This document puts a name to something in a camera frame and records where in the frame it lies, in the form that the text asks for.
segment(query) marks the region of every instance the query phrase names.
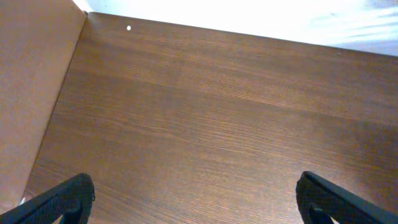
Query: white wall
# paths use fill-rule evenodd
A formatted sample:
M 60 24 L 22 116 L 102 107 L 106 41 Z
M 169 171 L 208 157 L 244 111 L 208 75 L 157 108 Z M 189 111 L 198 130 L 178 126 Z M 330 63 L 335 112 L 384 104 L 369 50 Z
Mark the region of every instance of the white wall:
M 396 0 L 75 2 L 88 12 L 103 12 L 398 56 Z

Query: wooden surface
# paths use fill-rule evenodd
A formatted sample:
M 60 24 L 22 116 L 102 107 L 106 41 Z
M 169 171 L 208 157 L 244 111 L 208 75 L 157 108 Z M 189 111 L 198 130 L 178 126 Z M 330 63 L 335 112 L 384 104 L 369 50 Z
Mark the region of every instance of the wooden surface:
M 0 213 L 21 201 L 85 19 L 72 0 L 0 2 Z
M 92 223 L 302 223 L 311 170 L 398 213 L 397 86 L 394 57 L 90 13 L 25 194 L 86 172 Z

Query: white spot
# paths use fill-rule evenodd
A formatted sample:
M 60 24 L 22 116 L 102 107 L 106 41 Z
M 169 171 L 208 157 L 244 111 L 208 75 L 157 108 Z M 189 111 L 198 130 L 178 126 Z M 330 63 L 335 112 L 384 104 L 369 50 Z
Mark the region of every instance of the white spot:
M 25 201 L 26 201 L 26 198 L 23 197 L 22 200 L 19 202 L 19 205 L 22 205 L 23 203 L 25 203 Z

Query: wood grain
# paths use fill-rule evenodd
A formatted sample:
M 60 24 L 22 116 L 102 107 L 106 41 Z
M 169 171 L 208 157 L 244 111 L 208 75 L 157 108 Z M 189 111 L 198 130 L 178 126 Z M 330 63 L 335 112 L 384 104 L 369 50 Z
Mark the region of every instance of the wood grain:
M 90 13 L 25 194 L 87 172 L 92 223 L 302 223 L 312 170 L 397 213 L 397 65 Z

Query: wooden side panel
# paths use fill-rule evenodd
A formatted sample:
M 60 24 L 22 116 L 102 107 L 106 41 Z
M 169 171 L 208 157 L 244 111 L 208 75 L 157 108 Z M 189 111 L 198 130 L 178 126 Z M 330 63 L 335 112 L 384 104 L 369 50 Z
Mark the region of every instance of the wooden side panel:
M 0 213 L 21 200 L 85 18 L 72 0 L 0 3 Z
M 86 172 L 93 223 L 302 223 L 311 170 L 397 213 L 397 74 L 395 57 L 90 13 L 26 195 Z

